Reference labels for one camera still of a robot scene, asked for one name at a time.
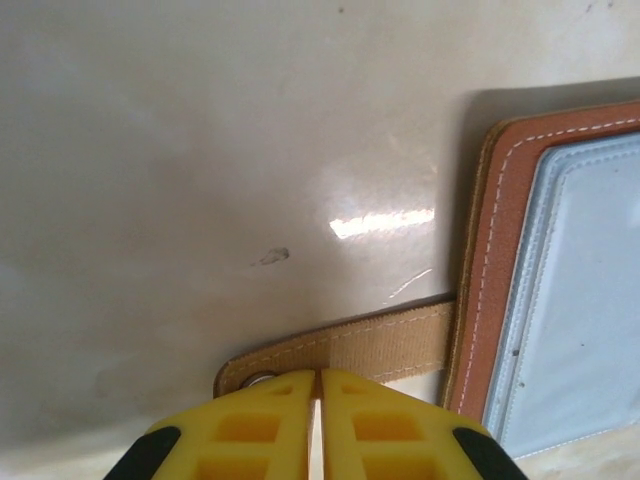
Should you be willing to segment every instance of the velcro strap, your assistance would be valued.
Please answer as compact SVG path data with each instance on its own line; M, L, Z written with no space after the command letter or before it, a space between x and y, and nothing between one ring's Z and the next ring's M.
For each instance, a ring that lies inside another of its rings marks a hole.
M453 302L386 313L288 337L229 360L214 395L238 390L260 372L340 368L378 382L444 366Z

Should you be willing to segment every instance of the brown leather border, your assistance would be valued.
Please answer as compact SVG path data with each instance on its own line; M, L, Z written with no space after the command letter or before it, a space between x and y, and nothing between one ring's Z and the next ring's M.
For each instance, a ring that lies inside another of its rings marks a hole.
M640 102L501 123L482 149L443 403L481 420L538 159L549 147L640 129Z

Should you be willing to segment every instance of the stitched edge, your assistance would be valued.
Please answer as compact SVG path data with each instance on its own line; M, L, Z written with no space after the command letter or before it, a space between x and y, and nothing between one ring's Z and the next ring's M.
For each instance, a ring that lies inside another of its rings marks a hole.
M380 378L380 377L384 377L385 375L392 375L394 373L407 373L413 370L417 370L418 368L431 367L433 365L442 365L442 362L428 362L428 363L421 363L419 365L414 365L413 367L397 368L395 370L389 370L388 372L378 373L377 375L373 375L371 378Z
M277 352L277 353L274 353L272 355L268 355L266 357L260 358L258 360L253 361L253 362L250 362L250 363L248 363L246 365L243 365L241 368L238 368L236 370L233 370L233 371L229 372L227 374L226 378L224 379L224 381L222 382L222 384L223 385L227 385L227 383L229 383L231 377L237 375L240 372L243 372L244 370L246 370L248 368L253 367L254 365L258 365L260 363L268 362L269 360L272 360L272 359L277 358L277 357L279 357L281 355L290 353L290 352L292 352L294 350L302 350L303 348L311 347L311 346L316 345L316 344L325 343L325 342L328 342L328 341L331 341L331 340L339 340L341 338L350 337L351 335L360 335L362 333L370 332L372 330L380 330L380 329L384 329L384 328L393 327L395 325L402 325L404 323L412 323L412 322L415 322L415 321L418 321L418 320L426 320L428 318L441 317L441 316L443 316L443 313L442 312L437 312L437 313L432 313L430 315L423 315L423 316L419 316L419 317L408 318L408 319L405 319L405 320L396 320L394 322L382 323L380 325L376 325L375 327L361 328L360 330L355 330L353 332L341 333L339 335L327 335L327 336L322 337L320 339L316 339L316 340L313 340L313 341L308 342L308 343L303 343L303 344L300 344L300 345L296 345L295 347L291 347L291 348L288 348L286 350L282 350L281 352ZM415 370L415 369L423 367L423 366L427 366L427 364L421 364L421 365L417 365L417 366L414 366L414 367L407 367L406 369L400 369L400 370L408 370L408 371L410 371L410 370ZM394 372L395 371L385 372L384 374L380 374L380 376L388 375L388 374L394 373Z
M482 273L480 275L480 290L478 291L478 305L476 307L476 316L475 319L473 321L473 333L471 336L471 348L469 350L469 360L467 361L467 369L464 375L464 383L462 384L462 393L460 395L460 403L458 404L458 413L460 413L462 411L462 406L464 404L464 400L465 400L465 396L467 394L467 387L469 386L469 374L471 373L471 367L473 365L473 358L475 355L475 349L476 349L476 343L478 340L478 326L480 325L480 313L482 310L482 294L484 291L484 283L485 283L485 276L487 273L487 266L489 265L489 252L491 251L491 241L493 240L493 226L495 223L495 218L496 218L496 214L498 213L498 208L500 205L500 193L501 193L501 189L502 189L502 180L504 179L504 174L506 171L506 168L509 164L509 160L513 155L513 152L519 148L520 146L522 146L525 143L529 143L529 142L534 142L537 140L542 140L545 138L551 138L551 137L557 137L557 136L562 136L562 135L567 135L570 133L575 133L575 132L586 132L586 131L593 131L593 130L600 130L602 128L608 128L608 127L612 127L614 125L619 126L619 125L630 125L633 123L637 123L638 122L638 118L630 118L627 120L618 120L615 122L609 122L609 123L604 123L602 125L591 125L588 127L575 127L575 128L568 128L566 130L560 130L557 132L549 132L549 133L545 133L542 135L533 135L530 137L526 137L523 140L520 140L519 142L515 143L514 145L512 145L512 147L509 149L509 151L507 152L507 155L504 159L504 161L502 162L502 167L500 168L500 174L498 176L498 185L496 188L496 196L495 199L493 201L493 211L491 213L491 219L489 221L489 238L487 239L487 248L485 249L484 252L484 264L482 265Z
M538 453L547 452L549 450L553 450L554 448L563 447L564 445L569 445L571 443L579 442L580 440L586 440L587 438L596 437L598 435L602 435L603 433L612 432L613 430L616 430L616 429L615 428L607 428L605 430L600 430L599 432L596 432L596 433L590 433L589 435L583 435L582 437L578 437L578 438L575 438L573 440L568 440L566 442L559 443L558 445L553 445L552 447L543 448L541 450L536 450L535 452L532 452L532 453L527 453L526 455L521 455L519 457L515 457L515 460L522 460L523 458L531 457L533 455L537 455Z

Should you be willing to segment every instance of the scuff mark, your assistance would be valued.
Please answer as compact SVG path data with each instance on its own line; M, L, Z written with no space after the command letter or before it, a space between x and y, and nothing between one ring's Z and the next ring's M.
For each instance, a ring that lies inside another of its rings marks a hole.
M257 262L252 263L251 266L255 267L257 265L271 265L272 263L282 262L290 256L291 254L289 253L289 249L287 247L272 248L264 257L262 257Z
M413 277L411 277L409 280L407 280L406 282L404 282L402 285L400 285L391 295L389 295L389 300L391 300L392 298L394 298L396 295L398 295L400 292L402 292L405 288L407 288L409 285L411 285L413 282L415 282L416 280L418 280L419 278L424 277L427 273L429 273L430 271L432 271L433 268L427 268L426 270L420 272L417 275L414 275Z

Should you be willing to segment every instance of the metal rivet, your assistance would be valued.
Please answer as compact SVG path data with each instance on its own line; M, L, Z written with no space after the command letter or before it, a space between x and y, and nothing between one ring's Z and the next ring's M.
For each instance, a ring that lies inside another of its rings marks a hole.
M254 373L250 377L247 377L245 381L240 384L240 388L251 387L252 385L256 385L260 382L264 382L265 380L271 380L272 378L275 378L277 376L278 375L273 372Z

